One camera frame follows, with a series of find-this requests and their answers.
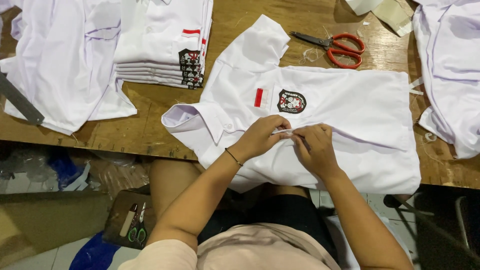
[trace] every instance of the black bracelet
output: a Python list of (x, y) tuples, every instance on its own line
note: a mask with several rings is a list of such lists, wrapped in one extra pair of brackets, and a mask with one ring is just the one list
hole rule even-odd
[(225, 151), (232, 156), (232, 158), (237, 162), (238, 165), (240, 165), (241, 167), (243, 167), (243, 164), (240, 164), (240, 161), (238, 161), (238, 160), (232, 155), (232, 153), (230, 153), (230, 152), (228, 151), (228, 149), (225, 148)]

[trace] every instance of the person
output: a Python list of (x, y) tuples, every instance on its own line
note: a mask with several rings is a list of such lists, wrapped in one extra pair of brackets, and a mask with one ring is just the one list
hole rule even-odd
[[(207, 170), (187, 161), (156, 160), (150, 171), (157, 222), (146, 247), (120, 270), (340, 269), (324, 221), (304, 188), (265, 184), (246, 215), (221, 209), (242, 164), (267, 152), (291, 129), (279, 115), (260, 118)], [(411, 270), (400, 244), (338, 166), (332, 128), (293, 131), (299, 160), (328, 190), (360, 268)]]

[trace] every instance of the fabric pile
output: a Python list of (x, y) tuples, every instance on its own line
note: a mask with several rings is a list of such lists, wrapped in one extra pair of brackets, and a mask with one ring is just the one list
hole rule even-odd
[(213, 0), (122, 0), (118, 78), (203, 87)]
[(430, 103), (419, 124), (456, 150), (480, 153), (480, 1), (415, 0), (413, 30)]
[[(88, 120), (137, 113), (121, 90), (113, 55), (120, 0), (10, 0), (16, 56), (0, 61), (7, 79), (45, 117), (42, 126), (71, 135)], [(25, 117), (9, 102), (4, 111)]]
[[(166, 129), (208, 168), (259, 117), (279, 114), (293, 128), (333, 127), (339, 166), (360, 192), (412, 194), (420, 185), (406, 73), (279, 67), (290, 37), (262, 15), (217, 58), (199, 103), (176, 104)], [(282, 140), (245, 162), (230, 188), (261, 183), (325, 187)]]

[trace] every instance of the ruler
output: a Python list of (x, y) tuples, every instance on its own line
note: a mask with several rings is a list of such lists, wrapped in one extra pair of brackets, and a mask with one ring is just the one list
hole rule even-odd
[(45, 119), (3, 73), (0, 73), (0, 94), (3, 94), (31, 124), (40, 125)]

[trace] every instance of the wooden tabletop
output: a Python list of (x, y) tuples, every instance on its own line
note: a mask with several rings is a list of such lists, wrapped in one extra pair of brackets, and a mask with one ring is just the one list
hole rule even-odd
[[(411, 16), (416, 4), (399, 1)], [(10, 20), (16, 11), (2, 15), (4, 28), (0, 57), (14, 53), (15, 40), (10, 36)], [(413, 32), (403, 37), (395, 35), (386, 24), (371, 12), (356, 16), (345, 0), (217, 0), (213, 8), (213, 23), (206, 57), (205, 77), (208, 78), (215, 59), (240, 33), (265, 14), (280, 23), (286, 32), (298, 31), (318, 37), (329, 34), (352, 33), (366, 43), (359, 70), (376, 69), (403, 71), (410, 81), (421, 76), (420, 59)], [(305, 65), (334, 68), (321, 48), (292, 39), (280, 66)], [(303, 59), (303, 53), (309, 59)], [(80, 147), (88, 149), (134, 153), (159, 157), (195, 160), (195, 154), (171, 136), (160, 122), (160, 117), (177, 102), (198, 102), (199, 90), (167, 86), (125, 83), (123, 92), (138, 109), (138, 114), (120, 119), (91, 121), (74, 136), (66, 136), (44, 127), (31, 126), (0, 112), (0, 139)], [(410, 94), (412, 122), (417, 121), (428, 107), (426, 96)], [(469, 160), (454, 160), (452, 149), (444, 141), (428, 142), (423, 128), (414, 124), (417, 152), (420, 158), (422, 183), (480, 188), (480, 156)]]

